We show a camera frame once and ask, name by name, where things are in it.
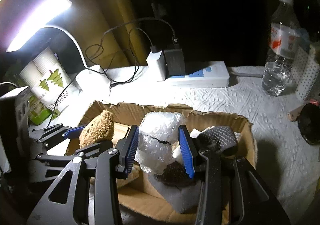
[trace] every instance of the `bottle label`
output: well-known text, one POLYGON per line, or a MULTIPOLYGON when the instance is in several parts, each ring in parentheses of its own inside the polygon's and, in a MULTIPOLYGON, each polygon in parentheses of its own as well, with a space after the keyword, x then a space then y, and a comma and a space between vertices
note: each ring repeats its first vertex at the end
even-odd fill
POLYGON ((299 47, 296 30, 278 23, 271 24, 270 48, 278 55, 294 59, 299 47))

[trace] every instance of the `plush toy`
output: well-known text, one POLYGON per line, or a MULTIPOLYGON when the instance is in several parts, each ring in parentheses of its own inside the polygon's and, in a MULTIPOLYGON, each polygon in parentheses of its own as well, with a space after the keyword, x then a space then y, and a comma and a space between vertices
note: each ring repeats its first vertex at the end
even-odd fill
POLYGON ((96 116, 82 130, 79 136, 80 148, 89 146, 103 140, 112 140, 114 132, 113 115, 109 110, 104 110, 96 116))
MULTIPOLYGON (((96 116, 82 130, 79 136, 80 148, 98 143, 104 140, 112 140, 114 133, 113 115, 109 110, 104 110, 99 116, 96 116)), ((140 167, 133 165, 132 172, 126 180, 117 179, 117 188, 120 188, 139 176, 140 167)), ((90 182, 94 184, 95 178, 91 177, 90 182)))

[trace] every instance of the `gray cloth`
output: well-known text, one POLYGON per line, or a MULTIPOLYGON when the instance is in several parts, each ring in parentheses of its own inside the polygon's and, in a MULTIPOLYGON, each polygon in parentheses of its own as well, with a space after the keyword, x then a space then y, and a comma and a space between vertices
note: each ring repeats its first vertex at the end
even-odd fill
POLYGON ((207 129, 201 132, 197 139, 202 147, 208 147, 217 153, 223 152, 226 156, 234 155, 237 152, 237 138, 229 126, 218 126, 207 129))
POLYGON ((184 213, 198 205, 201 189, 200 180, 182 187, 164 184, 157 181, 153 175, 149 175, 149 182, 177 213, 184 213))
POLYGON ((163 174, 154 174, 154 178, 158 182, 178 187, 185 187, 195 183, 195 179, 190 179, 184 166, 177 161, 168 164, 163 174))

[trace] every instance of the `black cable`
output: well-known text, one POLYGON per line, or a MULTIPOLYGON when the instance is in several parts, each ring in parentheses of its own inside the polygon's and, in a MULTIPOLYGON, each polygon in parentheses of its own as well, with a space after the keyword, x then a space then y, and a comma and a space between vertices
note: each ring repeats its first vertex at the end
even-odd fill
MULTIPOLYGON (((112 30, 114 30, 114 29, 116 29, 116 28, 118 28, 118 27, 120 27, 120 26, 129 24, 129 23, 132 23, 132 22, 134 22, 134 21, 136 21, 136 20, 133 20, 133 21, 130 21, 130 22, 128 22, 128 23, 124 23, 124 24, 121 24, 121 25, 119 25, 119 26, 116 26, 116 27, 114 27, 114 28, 112 28, 112 29, 109 29, 108 31, 106 31, 106 32, 103 34, 102 39, 103 39, 103 37, 104 37, 108 32, 110 32, 110 31, 112 31, 112 30)), ((170 28, 172 29, 173 36, 175 37, 175 32, 174 32, 173 28, 171 27, 171 25, 170 25, 169 23, 167 23, 167 24, 168 24, 168 25, 170 26, 170 28)), ((110 63, 109 63, 109 66, 107 67, 106 70, 104 70, 99 64, 97 64, 97 63, 95 63, 95 62, 93 61, 94 59, 98 58, 98 57, 103 53, 104 48, 103 48, 103 46, 102 46, 102 43, 101 43, 101 44, 92 44, 92 45, 90 45, 89 47, 86 48, 86 50, 84 51, 84 54, 85 54, 85 56, 87 57, 87 59, 88 59, 90 62, 94 63, 95 65, 99 65, 99 66, 102 68, 103 72, 99 72, 99 71, 96 71, 96 70, 92 70, 92 69, 87 68, 87 67, 84 67, 84 68, 87 69, 87 70, 94 71, 94 72, 99 73, 99 74, 104 74, 110 81, 113 82, 113 83, 111 84, 111 86, 116 86, 116 85, 118 85, 118 84, 130 83, 130 82, 134 79, 134 77, 135 77, 135 75, 136 75, 136 73, 138 72, 139 67, 140 67, 140 66, 139 66, 139 63, 138 63, 138 61, 137 61, 137 57, 136 57, 136 55, 134 54, 134 52, 132 51, 131 41, 130 41, 130 34, 131 34, 131 32, 132 32, 133 30, 135 30, 135 29, 142 31, 142 32, 147 36, 147 38, 149 39, 151 46, 153 46, 150 37, 149 37, 148 34, 147 34, 145 31, 143 31, 141 28, 136 27, 136 28, 132 28, 132 29, 129 31, 129 33, 128 33, 128 35, 129 35, 129 48, 130 48, 130 52, 132 53, 132 55, 133 55, 133 57, 134 57, 134 60, 135 60, 134 73, 133 73, 133 75, 132 75, 132 77, 131 77, 130 79, 128 79, 128 80, 126 80, 126 81, 115 81, 115 80, 111 79, 110 77, 108 77, 108 75, 107 75, 107 73, 106 73, 106 72, 109 70, 109 68, 110 68, 110 66, 111 66, 111 63, 113 62, 113 59, 115 58, 115 56, 117 55, 117 53, 120 52, 120 51, 115 52, 115 54, 113 55, 113 57, 112 57, 112 59, 111 59, 111 61, 110 61, 110 63), (93 58, 89 58, 88 55, 87 55, 87 51, 88 51, 88 49, 90 49, 90 48, 93 47, 93 46, 99 46, 99 48, 98 48, 97 51, 99 51, 100 48, 102 48, 102 51, 101 51, 101 53, 100 53, 99 55, 96 55, 97 52, 95 52, 95 54, 94 54, 93 56, 95 56, 95 55, 96 55, 96 56, 93 57, 93 58)), ((49 123, 48 123, 47 127, 50 126, 50 123, 51 123, 51 121, 52 121, 52 118, 53 118, 53 115, 54 115, 54 111, 55 111, 55 109, 56 109, 56 105, 57 105, 58 99, 60 98, 60 96, 65 92, 65 90, 71 85, 71 83, 72 83, 75 79, 76 79, 76 76, 70 81, 70 83, 64 88, 64 90, 60 93, 60 95, 59 95, 58 98, 56 99, 56 102, 55 102, 54 107, 53 107, 52 115, 51 115, 51 118, 50 118, 50 120, 49 120, 49 123)))
POLYGON ((52 115, 51 115, 51 118, 49 120, 49 123, 47 125, 47 127, 49 127, 51 121, 52 121, 52 118, 53 118, 53 115, 54 115, 54 111, 56 109, 56 105, 57 105, 57 102, 58 102, 58 99, 60 98, 60 96, 66 91, 66 89, 71 85, 72 82, 74 82, 74 80, 76 79, 76 76, 70 81, 70 83, 64 88, 64 90, 60 93, 60 95, 57 97, 56 99, 56 102, 54 104, 54 107, 53 107, 53 110, 52 110, 52 115))
POLYGON ((171 24, 169 24, 167 21, 162 20, 162 19, 157 19, 157 18, 154 18, 154 17, 142 17, 142 18, 138 18, 138 19, 131 20, 131 21, 129 21, 129 22, 124 22, 124 23, 122 23, 122 24, 119 24, 119 25, 117 25, 117 26, 115 26, 115 27, 113 27, 113 28, 105 31, 105 32, 103 33, 102 37, 101 37, 100 44, 95 44, 95 46, 99 46, 99 48, 98 48, 97 51, 92 55, 92 57, 94 57, 94 56, 99 52, 100 48, 102 47, 103 38, 104 38, 105 35, 108 34, 109 32, 111 32, 111 31, 113 31, 113 30, 115 30, 115 29, 117 29, 117 28, 119 28, 119 27, 122 27, 122 26, 125 26, 125 25, 127 25, 127 24, 130 24, 130 23, 141 22, 141 21, 152 21, 152 20, 154 20, 154 21, 161 21, 161 22, 167 24, 167 25, 170 27, 171 31, 172 31, 173 43, 176 43, 176 42, 178 41, 177 38, 176 38, 176 33, 175 33, 173 27, 172 27, 171 24))
MULTIPOLYGON (((117 52, 114 54, 114 56, 112 57, 112 59, 111 59, 111 61, 110 61, 110 63, 109 63, 109 66, 107 67, 106 70, 103 70, 103 73, 102 73, 102 72, 95 71, 95 70, 92 70, 92 69, 89 69, 89 68, 86 68, 86 69, 87 69, 87 70, 94 71, 94 72, 99 73, 99 74, 105 74, 105 76, 106 76, 110 81, 113 82, 113 83, 111 84, 111 87, 116 86, 116 85, 118 85, 118 84, 130 83, 130 82, 134 79, 134 76, 136 75, 136 73, 138 72, 139 67, 140 67, 140 66, 139 66, 139 63, 138 63, 138 61, 137 61, 137 57, 136 57, 136 55, 134 54, 134 52, 132 51, 131 41, 130 41, 130 34, 131 34, 131 32, 132 32, 133 30, 135 30, 135 29, 142 31, 142 32, 147 36, 148 40, 150 41, 151 46, 153 46, 153 43, 152 43, 152 41, 151 41, 151 38, 150 38, 150 37, 148 36, 148 34, 147 34, 145 31, 143 31, 141 28, 136 27, 136 28, 132 28, 132 29, 129 31, 129 33, 128 33, 129 48, 130 48, 130 52, 132 53, 132 55, 133 55, 133 57, 134 57, 134 59, 135 59, 134 73, 133 73, 133 75, 132 75, 131 78, 129 78, 129 79, 126 80, 126 81, 115 81, 114 79, 111 79, 111 78, 106 74, 106 72, 107 72, 108 69, 110 68, 111 63, 112 63, 113 59, 115 58, 116 54, 117 54, 118 52, 120 52, 120 51, 117 51, 117 52)), ((88 59, 90 62, 92 62, 92 63, 94 63, 95 65, 97 65, 97 64, 96 64, 94 61, 92 61, 92 60, 95 59, 95 58, 98 58, 98 57, 102 54, 102 52, 100 52, 98 55, 96 55, 96 56, 93 57, 93 58, 89 58, 88 55, 87 55, 88 49, 90 49, 90 48, 93 47, 93 46, 99 46, 99 49, 102 48, 102 52, 103 52, 103 50, 104 50, 104 48, 103 48, 103 46, 102 46, 101 44, 93 44, 93 45, 90 45, 88 48, 86 48, 86 50, 84 51, 84 54, 85 54, 85 56, 87 57, 87 59, 88 59)))
POLYGON ((2 82, 2 83, 0 83, 0 86, 2 86, 2 85, 12 85, 12 86, 14 86, 15 88, 18 87, 16 84, 14 84, 14 83, 12 83, 12 82, 2 82))

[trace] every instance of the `table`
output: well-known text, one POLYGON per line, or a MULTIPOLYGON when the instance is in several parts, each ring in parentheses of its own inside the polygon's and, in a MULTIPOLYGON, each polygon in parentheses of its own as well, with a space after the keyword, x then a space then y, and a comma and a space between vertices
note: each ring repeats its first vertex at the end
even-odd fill
MULTIPOLYGON (((234 72, 262 74, 263 67, 233 67, 234 72)), ((108 75, 124 81, 134 67, 111 69, 108 75)), ((77 126, 94 94, 80 93, 72 105, 52 121, 77 126)), ((261 87, 261 78, 230 77, 227 88, 177 88, 164 86, 149 78, 148 67, 140 67, 134 81, 111 89, 106 103, 136 103, 166 107, 170 103, 186 104, 195 110, 236 113, 249 119, 258 145, 257 171, 269 185, 292 223, 308 208, 320 177, 319 146, 310 146, 302 138, 297 122, 286 114, 300 106, 294 93, 271 97, 261 87)), ((36 129, 46 127, 48 120, 36 129)))

